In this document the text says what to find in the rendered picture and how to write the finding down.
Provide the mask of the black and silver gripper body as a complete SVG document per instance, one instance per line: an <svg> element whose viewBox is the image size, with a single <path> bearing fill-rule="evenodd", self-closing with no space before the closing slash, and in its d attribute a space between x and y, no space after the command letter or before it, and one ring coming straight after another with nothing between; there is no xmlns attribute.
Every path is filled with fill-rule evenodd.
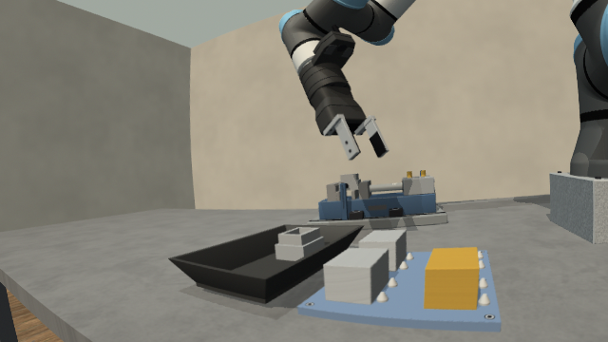
<svg viewBox="0 0 608 342"><path fill-rule="evenodd" d="M320 41L299 46L292 60L311 106L321 135L336 114L343 114L352 134L367 118L353 99L351 87L342 67L353 54L355 42L351 35L332 26ZM299 73L300 72L300 73Z"/></svg>

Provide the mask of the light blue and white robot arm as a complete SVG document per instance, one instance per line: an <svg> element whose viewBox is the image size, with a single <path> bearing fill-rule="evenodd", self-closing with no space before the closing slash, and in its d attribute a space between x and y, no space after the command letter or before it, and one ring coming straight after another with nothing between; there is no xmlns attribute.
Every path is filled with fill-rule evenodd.
<svg viewBox="0 0 608 342"><path fill-rule="evenodd" d="M281 39L291 59L299 46L333 31L332 25L383 46L393 37L394 23L415 1L313 0L281 18ZM570 175L608 179L608 0L573 0L570 18L579 32L573 58L580 119Z"/></svg>

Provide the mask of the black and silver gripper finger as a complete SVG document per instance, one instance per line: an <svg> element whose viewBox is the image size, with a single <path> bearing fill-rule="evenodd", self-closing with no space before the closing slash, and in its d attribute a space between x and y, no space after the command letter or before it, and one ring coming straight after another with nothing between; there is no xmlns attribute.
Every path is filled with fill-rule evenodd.
<svg viewBox="0 0 608 342"><path fill-rule="evenodd" d="M354 133L355 135L363 135L363 133L367 130L371 145L377 158L382 158L389 151L389 149L375 120L375 116L369 115L369 117L361 123Z"/></svg>
<svg viewBox="0 0 608 342"><path fill-rule="evenodd" d="M359 153L361 153L358 144L350 131L345 117L343 114L337 114L330 124L323 131L324 136L331 136L336 129L340 141L344 147L349 161L353 160Z"/></svg>

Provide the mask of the yellow-orange block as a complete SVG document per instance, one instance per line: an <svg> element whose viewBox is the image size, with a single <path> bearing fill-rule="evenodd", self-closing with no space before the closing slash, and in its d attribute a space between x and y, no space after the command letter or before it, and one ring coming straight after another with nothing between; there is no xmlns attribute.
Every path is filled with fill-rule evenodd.
<svg viewBox="0 0 608 342"><path fill-rule="evenodd" d="M425 269L424 309L477 310L477 247L435 248Z"/></svg>

